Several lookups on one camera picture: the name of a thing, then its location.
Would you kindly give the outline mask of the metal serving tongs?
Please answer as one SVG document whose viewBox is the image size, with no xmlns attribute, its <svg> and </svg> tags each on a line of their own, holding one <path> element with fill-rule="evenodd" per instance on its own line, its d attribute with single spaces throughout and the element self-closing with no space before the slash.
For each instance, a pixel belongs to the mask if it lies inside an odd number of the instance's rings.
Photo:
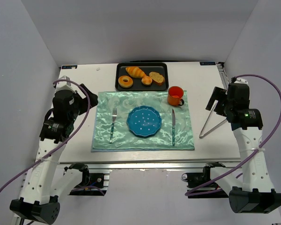
<svg viewBox="0 0 281 225">
<path fill-rule="evenodd" d="M 221 120 L 220 122 L 213 121 L 215 119 L 215 112 L 214 112 L 215 107 L 216 107 L 216 103 L 214 103 L 199 133 L 199 139 L 203 139 L 206 136 L 210 135 L 212 132 L 214 132 L 216 129 L 220 128 L 222 125 L 224 125 L 227 122 L 226 119 Z"/>
</svg>

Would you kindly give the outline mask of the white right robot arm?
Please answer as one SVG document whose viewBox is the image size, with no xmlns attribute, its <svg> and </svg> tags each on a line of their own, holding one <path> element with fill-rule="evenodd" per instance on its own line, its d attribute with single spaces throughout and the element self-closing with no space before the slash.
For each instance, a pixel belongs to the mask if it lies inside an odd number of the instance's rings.
<svg viewBox="0 0 281 225">
<path fill-rule="evenodd" d="M 231 125 L 241 158 L 243 180 L 239 181 L 223 165 L 209 164 L 210 180 L 217 183 L 229 197 L 235 213 L 268 214 L 281 206 L 270 180 L 262 144 L 263 122 L 258 109 L 249 108 L 250 88 L 247 82 L 233 79 L 228 88 L 215 87 L 206 110 L 214 106 L 216 114 Z"/>
</svg>

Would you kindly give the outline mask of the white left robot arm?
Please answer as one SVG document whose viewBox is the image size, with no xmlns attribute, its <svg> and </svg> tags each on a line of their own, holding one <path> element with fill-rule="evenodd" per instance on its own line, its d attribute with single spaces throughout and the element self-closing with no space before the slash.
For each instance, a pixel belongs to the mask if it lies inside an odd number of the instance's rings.
<svg viewBox="0 0 281 225">
<path fill-rule="evenodd" d="M 63 198 L 73 189 L 82 189 L 90 182 L 88 166 L 74 163 L 66 168 L 65 175 L 55 185 L 52 184 L 59 158 L 69 138 L 78 132 L 74 128 L 77 117 L 87 116 L 89 110 L 98 104 L 98 96 L 84 84 L 77 87 L 85 97 L 81 97 L 72 85 L 74 82 L 66 76 L 53 84 L 52 108 L 44 118 L 30 179 L 20 197 L 10 204 L 10 210 L 22 219 L 52 225 Z"/>
</svg>

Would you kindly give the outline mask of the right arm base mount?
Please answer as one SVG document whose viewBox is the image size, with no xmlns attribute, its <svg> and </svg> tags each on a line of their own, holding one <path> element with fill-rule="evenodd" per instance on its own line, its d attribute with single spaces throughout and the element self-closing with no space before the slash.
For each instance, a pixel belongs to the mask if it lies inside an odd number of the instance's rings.
<svg viewBox="0 0 281 225">
<path fill-rule="evenodd" d="M 182 181 L 187 183 L 187 191 L 199 186 L 203 183 L 206 183 L 211 180 L 210 170 L 214 167 L 223 167 L 226 166 L 219 162 L 207 163 L 202 172 L 186 172 L 181 176 Z M 221 189 L 217 183 L 208 184 L 205 187 L 201 187 L 192 192 L 192 196 L 188 196 L 189 199 L 215 199 L 215 198 L 228 198 L 228 195 Z"/>
</svg>

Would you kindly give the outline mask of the small round bun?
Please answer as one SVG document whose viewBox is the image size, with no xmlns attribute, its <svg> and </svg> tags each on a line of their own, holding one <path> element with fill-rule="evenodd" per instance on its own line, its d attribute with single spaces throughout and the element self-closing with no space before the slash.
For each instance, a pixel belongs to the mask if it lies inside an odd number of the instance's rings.
<svg viewBox="0 0 281 225">
<path fill-rule="evenodd" d="M 145 86 L 150 86 L 152 84 L 153 80 L 150 76 L 144 76 L 144 77 L 142 77 L 141 82 Z"/>
</svg>

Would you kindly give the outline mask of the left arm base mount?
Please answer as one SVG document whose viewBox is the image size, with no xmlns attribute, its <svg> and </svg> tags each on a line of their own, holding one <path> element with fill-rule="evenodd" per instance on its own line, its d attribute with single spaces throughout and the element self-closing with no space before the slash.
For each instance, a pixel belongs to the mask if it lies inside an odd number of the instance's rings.
<svg viewBox="0 0 281 225">
<path fill-rule="evenodd" d="M 78 185 L 74 187 L 74 189 L 70 192 L 69 195 L 75 196 L 104 196 L 107 192 L 105 188 L 107 185 L 104 183 L 107 181 L 105 173 L 91 173 L 89 172 L 89 167 L 83 163 L 74 163 L 70 166 L 64 167 L 64 173 L 69 169 L 76 169 L 82 172 L 82 181 Z"/>
</svg>

